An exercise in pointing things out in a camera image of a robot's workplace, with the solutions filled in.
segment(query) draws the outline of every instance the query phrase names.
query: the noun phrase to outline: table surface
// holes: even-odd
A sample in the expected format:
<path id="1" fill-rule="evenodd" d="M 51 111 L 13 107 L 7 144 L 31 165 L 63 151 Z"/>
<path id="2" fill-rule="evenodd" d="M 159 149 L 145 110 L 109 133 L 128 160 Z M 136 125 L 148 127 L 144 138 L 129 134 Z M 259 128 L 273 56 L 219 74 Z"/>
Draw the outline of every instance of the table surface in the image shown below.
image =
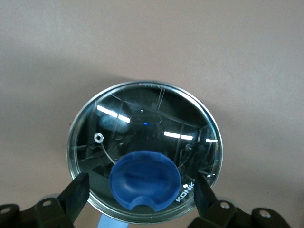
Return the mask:
<path id="1" fill-rule="evenodd" d="M 302 228 L 303 60 L 301 0 L 1 1 L 0 204 L 27 209 L 61 192 L 81 107 L 112 85 L 151 79 L 185 89 L 214 116 L 218 196 Z M 184 228 L 196 216 L 141 227 Z M 87 204 L 75 226 L 94 228 L 99 217 Z"/>

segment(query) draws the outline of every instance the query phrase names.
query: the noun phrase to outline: transparent round lid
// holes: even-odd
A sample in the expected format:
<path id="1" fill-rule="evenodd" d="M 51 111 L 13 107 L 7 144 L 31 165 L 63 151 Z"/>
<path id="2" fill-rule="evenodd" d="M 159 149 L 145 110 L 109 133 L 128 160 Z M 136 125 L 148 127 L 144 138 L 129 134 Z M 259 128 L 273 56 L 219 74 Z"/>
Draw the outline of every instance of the transparent round lid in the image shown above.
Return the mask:
<path id="1" fill-rule="evenodd" d="M 110 190 L 113 166 L 135 151 L 162 153 L 178 168 L 181 185 L 173 203 L 161 211 L 121 206 Z M 76 116 L 67 159 L 72 178 L 89 173 L 88 202 L 128 223 L 151 224 L 177 218 L 195 207 L 197 172 L 210 186 L 222 164 L 219 129 L 206 107 L 188 92 L 166 83 L 135 81 L 115 85 L 93 97 Z"/>

